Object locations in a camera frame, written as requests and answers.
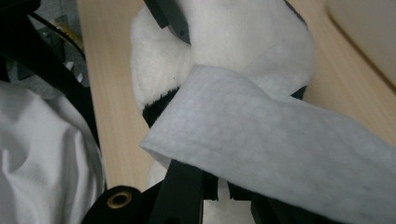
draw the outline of white cloth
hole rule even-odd
[[[64,97],[50,104],[0,81],[0,223],[79,223],[104,190],[82,116]]]
[[[357,122],[195,66],[141,147],[346,223],[396,223],[396,149]]]
[[[143,7],[132,26],[134,97],[140,110],[183,83],[195,64],[231,69],[276,94],[311,78],[314,48],[283,0],[179,0],[191,45],[161,29]]]

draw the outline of wooden table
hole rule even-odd
[[[350,116],[396,146],[396,89],[332,22],[325,0],[289,0],[316,45],[305,100]],[[138,144],[149,128],[134,104],[131,21],[143,0],[78,0],[83,40],[109,187],[146,189],[151,158]]]

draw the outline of white plush cover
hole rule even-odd
[[[396,223],[395,147],[230,70],[195,66],[141,147],[338,221]]]
[[[79,223],[104,190],[97,145],[64,98],[0,81],[0,223]]]
[[[241,73],[262,89],[290,95],[313,70],[313,43],[283,0],[180,0],[191,45],[161,29],[143,7],[132,26],[134,96],[142,110],[179,87],[194,64]]]

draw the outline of white fluffy fabric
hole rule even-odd
[[[79,223],[104,190],[98,147],[64,98],[0,81],[0,222]]]
[[[352,119],[195,66],[141,147],[345,223],[396,223],[396,149]]]
[[[191,45],[161,29],[143,7],[132,27],[134,96],[143,110],[181,85],[195,64],[241,73],[273,94],[306,85],[313,43],[283,0],[180,0]]]

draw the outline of black plastic part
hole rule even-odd
[[[36,11],[39,7],[40,0],[0,0],[0,22],[8,23]]]
[[[189,25],[175,0],[145,0],[145,3],[161,28],[169,26],[179,39],[191,43]]]
[[[27,16],[7,23],[0,21],[0,31],[0,54],[22,63],[64,94],[82,88],[40,38]]]
[[[235,184],[230,182],[228,183],[228,190],[230,191],[230,199],[234,199],[236,201],[250,201],[252,192],[247,189],[243,189]]]
[[[208,172],[204,172],[204,200],[218,201],[218,186],[218,177]]]
[[[250,212],[256,224],[278,224],[276,217],[268,198],[259,194],[253,194],[250,204]]]
[[[0,55],[0,80],[9,82],[6,58]]]
[[[127,192],[132,195],[132,200],[119,208],[108,206],[111,197],[119,193]],[[82,224],[140,224],[138,213],[142,201],[142,194],[138,189],[131,187],[118,186],[103,193],[96,203],[84,217]]]
[[[204,172],[172,160],[149,224],[201,224]]]

